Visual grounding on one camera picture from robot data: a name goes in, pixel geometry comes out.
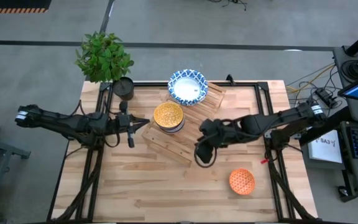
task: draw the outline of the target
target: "concrete floor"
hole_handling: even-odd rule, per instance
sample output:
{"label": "concrete floor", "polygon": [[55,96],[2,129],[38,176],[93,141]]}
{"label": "concrete floor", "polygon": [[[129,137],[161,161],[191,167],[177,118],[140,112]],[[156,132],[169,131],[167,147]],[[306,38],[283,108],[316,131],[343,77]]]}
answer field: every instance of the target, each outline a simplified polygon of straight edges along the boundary
{"label": "concrete floor", "polygon": [[[107,32],[125,42],[340,46],[358,38],[358,1],[258,0],[241,5],[207,0],[116,0]],[[80,41],[99,30],[108,0],[52,1],[46,14],[0,15],[0,40]],[[194,68],[210,80],[290,83],[329,63],[331,52],[257,50],[128,49],[134,80],[166,80]],[[14,158],[0,189],[0,212],[13,223],[45,221],[67,140],[44,129],[15,125],[20,105],[71,113],[84,76],[73,64],[74,47],[0,46],[0,140],[32,151]],[[317,79],[318,86],[327,77]],[[307,97],[304,91],[301,97]],[[319,217],[358,223],[358,199],[342,203],[340,172],[308,168]]]}

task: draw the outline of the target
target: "wooden tabletop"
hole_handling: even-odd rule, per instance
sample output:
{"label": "wooden tabletop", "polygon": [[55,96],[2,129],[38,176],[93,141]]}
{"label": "wooden tabletop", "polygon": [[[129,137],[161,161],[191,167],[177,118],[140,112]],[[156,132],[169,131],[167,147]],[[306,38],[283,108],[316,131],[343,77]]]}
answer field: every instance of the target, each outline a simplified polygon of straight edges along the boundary
{"label": "wooden tabletop", "polygon": [[[274,112],[289,109],[283,81],[268,82]],[[257,114],[252,87],[225,87],[226,94],[216,118],[238,118]],[[85,82],[81,100],[85,113],[96,107],[99,84]],[[136,117],[151,118],[154,108],[165,99],[165,87],[136,87],[135,97],[129,101],[129,112]],[[114,97],[111,111],[118,110],[119,98]],[[218,150],[214,166],[202,169],[191,167],[147,148],[141,134],[134,135],[135,148],[129,148],[126,134],[121,135],[118,147],[105,146],[94,222],[271,222],[277,221],[272,186],[264,159],[263,139],[247,144],[231,145]],[[201,133],[194,133],[195,138]],[[115,136],[108,136],[110,144]],[[297,141],[291,144],[298,146]],[[68,152],[79,148],[71,142]],[[300,152],[283,151],[288,181],[292,192],[313,216],[317,217],[310,184]],[[61,215],[78,193],[86,159],[86,149],[67,158],[53,217]],[[229,186],[232,170],[245,168],[255,177],[255,190],[250,195],[237,195]],[[280,192],[284,214],[287,213]]]}

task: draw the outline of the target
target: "orange bowl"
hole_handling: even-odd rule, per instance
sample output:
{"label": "orange bowl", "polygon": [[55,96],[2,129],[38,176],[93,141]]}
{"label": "orange bowl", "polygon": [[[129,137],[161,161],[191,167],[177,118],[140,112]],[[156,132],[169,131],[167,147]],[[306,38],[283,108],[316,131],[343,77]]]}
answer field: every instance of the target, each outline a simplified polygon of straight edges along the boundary
{"label": "orange bowl", "polygon": [[236,169],[230,174],[230,187],[239,195],[248,195],[255,188],[255,178],[246,169]]}

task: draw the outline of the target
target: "blue and white plate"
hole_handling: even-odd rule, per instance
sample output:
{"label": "blue and white plate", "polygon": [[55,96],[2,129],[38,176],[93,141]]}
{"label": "blue and white plate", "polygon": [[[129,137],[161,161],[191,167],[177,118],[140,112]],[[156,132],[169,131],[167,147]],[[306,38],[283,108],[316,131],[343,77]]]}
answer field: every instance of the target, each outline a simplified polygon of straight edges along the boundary
{"label": "blue and white plate", "polygon": [[200,72],[184,69],[171,76],[168,90],[176,102],[191,106],[205,99],[208,93],[208,83]]}

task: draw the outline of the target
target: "yellow patterned bowl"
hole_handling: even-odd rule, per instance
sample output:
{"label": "yellow patterned bowl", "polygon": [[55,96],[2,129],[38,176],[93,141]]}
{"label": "yellow patterned bowl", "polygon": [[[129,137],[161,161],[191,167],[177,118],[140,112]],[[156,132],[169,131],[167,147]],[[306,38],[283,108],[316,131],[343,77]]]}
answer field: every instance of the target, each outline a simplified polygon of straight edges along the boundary
{"label": "yellow patterned bowl", "polygon": [[156,107],[154,120],[162,130],[168,133],[175,133],[181,130],[185,124],[180,106],[171,102],[162,103]]}

